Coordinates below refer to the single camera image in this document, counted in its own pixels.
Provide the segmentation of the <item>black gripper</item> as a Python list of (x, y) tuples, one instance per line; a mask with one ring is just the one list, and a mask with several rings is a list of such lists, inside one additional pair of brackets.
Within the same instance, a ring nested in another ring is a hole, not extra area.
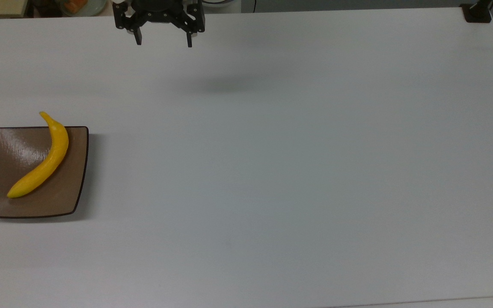
[(202, 1), (182, 0), (133, 0), (112, 2), (115, 26), (133, 34), (137, 45), (142, 45), (141, 27), (151, 23), (180, 25), (186, 32), (187, 46), (193, 47), (193, 37), (205, 31), (205, 16)]

